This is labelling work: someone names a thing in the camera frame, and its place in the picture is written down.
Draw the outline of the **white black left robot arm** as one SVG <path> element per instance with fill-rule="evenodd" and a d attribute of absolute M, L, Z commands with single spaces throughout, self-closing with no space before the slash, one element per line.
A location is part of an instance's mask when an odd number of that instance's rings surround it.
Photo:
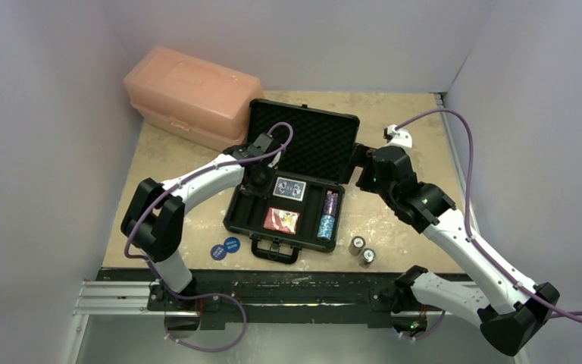
<path fill-rule="evenodd" d="M 264 178 L 258 173 L 276 169 L 289 143 L 262 133 L 255 142 L 231 146 L 188 174 L 162 183 L 147 178 L 138 185 L 120 227 L 127 238 L 124 255 L 147 264 L 175 309 L 188 309 L 200 299 L 196 280 L 179 251 L 185 217 L 227 189 L 251 184 L 260 190 Z"/>

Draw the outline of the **orange black 100 chip stack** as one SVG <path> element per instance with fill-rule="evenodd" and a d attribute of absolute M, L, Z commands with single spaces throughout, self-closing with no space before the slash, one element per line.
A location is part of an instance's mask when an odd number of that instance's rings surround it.
<path fill-rule="evenodd" d="M 366 247 L 366 240 L 361 236 L 354 236 L 349 244 L 349 253 L 352 256 L 359 256 Z"/>

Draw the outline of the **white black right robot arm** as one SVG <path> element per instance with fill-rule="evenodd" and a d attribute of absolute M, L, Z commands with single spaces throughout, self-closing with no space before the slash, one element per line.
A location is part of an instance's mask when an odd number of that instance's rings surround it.
<path fill-rule="evenodd" d="M 394 215 L 442 248 L 475 283 L 469 288 L 414 265 L 394 282 L 393 312 L 419 303 L 476 325 L 500 353 L 515 356 L 549 321 L 559 291 L 507 263 L 466 225 L 463 213 L 437 185 L 418 181 L 400 146 L 358 144 L 349 162 L 362 169 L 356 185 L 376 193 Z"/>

